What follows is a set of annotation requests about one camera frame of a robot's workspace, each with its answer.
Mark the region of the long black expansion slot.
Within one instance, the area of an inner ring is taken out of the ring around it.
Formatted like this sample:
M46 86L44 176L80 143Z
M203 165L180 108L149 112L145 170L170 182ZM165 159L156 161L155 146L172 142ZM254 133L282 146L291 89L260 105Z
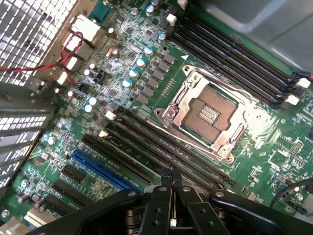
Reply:
M131 160L122 157L118 151L112 150L107 147L103 142L101 142L96 137L90 134L84 134L82 142L88 147L92 148L102 156L108 157L115 164L119 164L125 168L128 172L132 173L134 176L144 181L145 183L152 183L153 177L148 173L142 171L138 166L136 166Z

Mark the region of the green computer motherboard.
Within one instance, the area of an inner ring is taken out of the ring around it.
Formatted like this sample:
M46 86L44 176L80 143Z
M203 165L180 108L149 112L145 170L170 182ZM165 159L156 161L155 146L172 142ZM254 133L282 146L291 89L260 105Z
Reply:
M154 4L146 8L146 15L152 16L154 9L160 7L161 1L154 0ZM203 9L204 3L205 0L174 0L174 10L165 17L165 22L170 24L172 29L175 29L177 24L188 13L195 10L205 20L215 20L232 33L256 46L275 65L282 65L285 69L291 71L308 72L313 76L311 71L293 69L285 65L252 41L216 19L211 12L205 12ZM85 41L82 33L75 32L74 35L79 38L78 44L71 51L67 51L65 47L62 47L57 60L41 62L37 66L0 65L0 73L6 71L16 73L23 71L47 71L58 66L65 71L66 61L76 55ZM42 115L50 112L54 113L59 110L57 97L51 92L37 94L35 96L31 96L30 94L30 88L0 82L0 118L9 115L16 116L17 114L22 114L23 116L29 114ZM271 91L268 88L263 88L263 98L274 111L274 114L269 114L270 119L266 127L257 135L253 134L250 130L246 130L243 133L231 152L234 157L232 164L213 160L195 147L173 138L235 181L235 186L229 186L227 189L222 190L229 191L258 204L313 224L313 78L300 92L299 97L291 98L289 105L277 105L272 101ZM109 133L105 128L109 123L105 117L106 111L104 112L104 123L101 125L100 133L84 134L100 137L104 131ZM159 120L157 122L145 121L157 130L165 133L161 130L161 122ZM69 161L64 163L59 174L48 184L47 190L40 193L25 194L14 187L14 183L17 180L16 177L22 171L21 167L13 167L11 170L13 177L10 180L5 180L5 175L2 173L1 164L10 165L10 162L5 158L5 153L17 147L15 140L11 140L9 144L5 144L1 139L2 137L14 135L14 131L0 131L0 235L26 235L28 232L38 228L24 219L26 213L32 208L39 212L46 211L51 215L53 221L63 217L43 203L44 198L48 194L56 196L76 209L76 211L84 208L52 188L53 183L59 179L83 193L93 200L94 203L122 191L74 160L71 154L76 149L88 154L115 174L142 190L142 194L148 188L161 185L161 182L156 185L145 185L138 180L129 179L128 177L131 174L119 164L115 164L108 157L102 156L85 145L82 142L84 134L79 139L77 145L69 151ZM72 165L85 173L87 177L84 182L79 184L65 176L62 173L65 165ZM183 176L182 182L185 186L195 187L205 197L208 197L211 192L217 190L206 191L196 183L191 183L183 179ZM177 197L173 187L170 230L168 235L172 235L172 229L178 225L176 216L177 204Z

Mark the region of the white plastic connector block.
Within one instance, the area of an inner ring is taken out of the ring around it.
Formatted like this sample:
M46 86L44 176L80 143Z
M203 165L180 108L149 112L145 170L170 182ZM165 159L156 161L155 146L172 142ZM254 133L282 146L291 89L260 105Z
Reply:
M94 39L97 32L101 28L99 25L89 20L84 15L78 15L76 17L73 17L70 23L71 23L71 30L73 32L82 33L84 39L90 42Z

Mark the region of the short black expansion slot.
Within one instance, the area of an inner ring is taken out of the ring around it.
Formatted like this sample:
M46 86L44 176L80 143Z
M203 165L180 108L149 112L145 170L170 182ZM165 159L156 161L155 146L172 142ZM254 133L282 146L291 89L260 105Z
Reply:
M43 203L61 216L65 216L76 211L76 209L69 206L67 203L63 202L52 194L48 194L44 198Z
M73 188L71 185L65 181L59 179L55 181L52 185L52 188L59 192L60 194L66 196L70 200L74 201L78 205L85 207L94 203L93 200L85 196L83 193Z
M81 184L86 179L87 175L83 173L82 171L78 170L74 166L68 164L65 165L62 169L62 173L74 180L75 182Z

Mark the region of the white expansion slot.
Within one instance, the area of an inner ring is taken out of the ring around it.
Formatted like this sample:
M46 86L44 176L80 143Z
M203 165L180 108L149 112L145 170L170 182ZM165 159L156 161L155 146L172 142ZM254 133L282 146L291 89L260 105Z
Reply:
M34 225L35 227L41 227L47 223L50 223L53 221L53 218L51 215L47 212L39 212L38 210L32 208L30 209L26 215L24 216L24 219Z

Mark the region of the blue expansion slot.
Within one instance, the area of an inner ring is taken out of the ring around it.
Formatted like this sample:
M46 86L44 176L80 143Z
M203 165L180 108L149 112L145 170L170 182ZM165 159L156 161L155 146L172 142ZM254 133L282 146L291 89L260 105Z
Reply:
M114 187L116 187L119 190L124 189L133 189L138 191L140 194L143 193L142 190L135 187L128 181L124 180L122 177L115 174L113 171L108 169L103 164L99 163L97 160L90 157L88 154L84 153L83 151L76 149L72 152L71 157L82 164L87 169L91 170L93 173L98 175L99 177L103 178L110 184L112 184Z

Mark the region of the silver CPU socket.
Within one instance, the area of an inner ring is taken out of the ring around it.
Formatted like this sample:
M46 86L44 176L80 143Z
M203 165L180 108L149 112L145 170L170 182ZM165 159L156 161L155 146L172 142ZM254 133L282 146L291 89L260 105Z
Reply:
M257 135L270 116L247 91L191 65L165 108L155 108L161 130L195 147L213 160L234 162L232 150L246 130Z

